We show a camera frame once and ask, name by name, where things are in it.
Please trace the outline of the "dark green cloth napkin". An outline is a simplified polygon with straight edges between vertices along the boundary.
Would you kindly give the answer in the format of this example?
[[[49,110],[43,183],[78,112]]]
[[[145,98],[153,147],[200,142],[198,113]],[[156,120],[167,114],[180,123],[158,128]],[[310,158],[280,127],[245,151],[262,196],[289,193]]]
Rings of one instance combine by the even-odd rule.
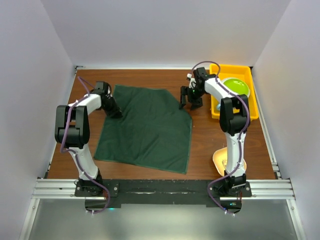
[[[166,89],[117,84],[121,118],[106,117],[94,159],[186,174],[192,117]]]

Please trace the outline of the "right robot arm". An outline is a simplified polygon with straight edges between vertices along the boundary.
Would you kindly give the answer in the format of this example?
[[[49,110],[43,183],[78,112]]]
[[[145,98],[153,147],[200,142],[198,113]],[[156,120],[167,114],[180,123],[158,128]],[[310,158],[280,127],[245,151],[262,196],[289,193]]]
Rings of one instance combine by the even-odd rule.
[[[209,74],[203,67],[194,67],[187,74],[188,86],[180,87],[179,109],[187,103],[195,110],[203,106],[202,96],[209,94],[220,103],[219,125],[226,137],[227,163],[224,175],[208,185],[221,195],[235,196],[246,186],[244,145],[250,125],[249,100],[245,94],[237,94],[222,83],[218,73]]]

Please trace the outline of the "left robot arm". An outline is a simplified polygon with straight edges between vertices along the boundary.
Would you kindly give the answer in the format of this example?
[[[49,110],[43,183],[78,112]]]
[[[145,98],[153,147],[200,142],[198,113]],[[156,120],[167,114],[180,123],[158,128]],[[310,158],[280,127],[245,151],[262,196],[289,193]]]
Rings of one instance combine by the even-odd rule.
[[[60,144],[61,153],[69,153],[78,171],[76,187],[92,196],[106,193],[99,168],[89,148],[91,136],[89,115],[103,110],[107,117],[119,119],[123,116],[112,95],[112,87],[105,81],[96,82],[79,100],[56,108],[54,138]]]

